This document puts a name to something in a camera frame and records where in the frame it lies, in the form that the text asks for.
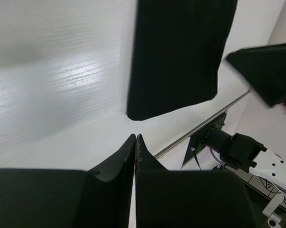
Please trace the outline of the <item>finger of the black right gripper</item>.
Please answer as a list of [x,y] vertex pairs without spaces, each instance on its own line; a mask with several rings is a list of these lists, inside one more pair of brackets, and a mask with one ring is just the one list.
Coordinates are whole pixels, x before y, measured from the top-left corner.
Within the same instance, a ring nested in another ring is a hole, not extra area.
[[268,106],[286,101],[286,43],[242,48],[226,61]]

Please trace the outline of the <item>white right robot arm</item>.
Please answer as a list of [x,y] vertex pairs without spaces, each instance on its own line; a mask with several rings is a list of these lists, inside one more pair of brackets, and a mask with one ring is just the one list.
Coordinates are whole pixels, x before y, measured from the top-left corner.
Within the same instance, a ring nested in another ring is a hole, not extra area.
[[[226,61],[269,107],[286,108],[286,43],[242,48],[229,53]],[[231,136],[217,128],[209,131],[205,144],[226,165],[264,179],[278,190],[262,213],[271,228],[279,228],[282,218],[274,211],[286,198],[286,161],[249,136]]]

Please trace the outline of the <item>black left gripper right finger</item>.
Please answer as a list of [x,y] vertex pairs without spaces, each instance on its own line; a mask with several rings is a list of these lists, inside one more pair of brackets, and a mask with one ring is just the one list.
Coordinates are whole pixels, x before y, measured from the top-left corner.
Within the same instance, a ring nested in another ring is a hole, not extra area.
[[243,182],[229,171],[170,171],[136,139],[139,228],[254,228]]

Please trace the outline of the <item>black skirt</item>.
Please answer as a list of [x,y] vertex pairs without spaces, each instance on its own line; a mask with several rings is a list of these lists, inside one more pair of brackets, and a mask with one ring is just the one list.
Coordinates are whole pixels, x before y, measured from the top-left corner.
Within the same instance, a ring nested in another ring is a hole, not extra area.
[[127,116],[143,121],[212,100],[235,0],[138,1]]

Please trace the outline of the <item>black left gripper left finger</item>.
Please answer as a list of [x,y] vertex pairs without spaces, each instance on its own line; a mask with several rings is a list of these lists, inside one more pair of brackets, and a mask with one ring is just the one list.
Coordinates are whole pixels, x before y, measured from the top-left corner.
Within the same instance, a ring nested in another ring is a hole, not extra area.
[[0,228],[126,228],[135,140],[87,171],[0,169]]

